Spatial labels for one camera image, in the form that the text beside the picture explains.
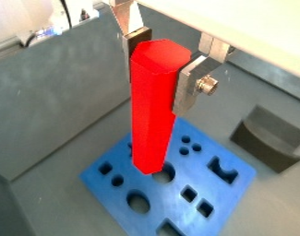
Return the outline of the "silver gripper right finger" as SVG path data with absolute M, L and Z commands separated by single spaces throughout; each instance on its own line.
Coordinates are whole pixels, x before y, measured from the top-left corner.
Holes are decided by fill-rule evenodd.
M 193 107 L 200 93 L 213 95 L 219 81 L 212 71 L 227 62 L 234 47 L 207 32 L 201 33 L 199 54 L 181 68 L 173 100 L 173 113 L 184 116 Z

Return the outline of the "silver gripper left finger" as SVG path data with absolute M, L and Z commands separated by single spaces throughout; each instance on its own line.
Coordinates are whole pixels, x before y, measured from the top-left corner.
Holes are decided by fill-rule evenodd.
M 131 58 L 137 44 L 152 40 L 152 29 L 144 25 L 136 0 L 109 0 L 109 5 L 121 30 L 127 75 L 132 79 Z

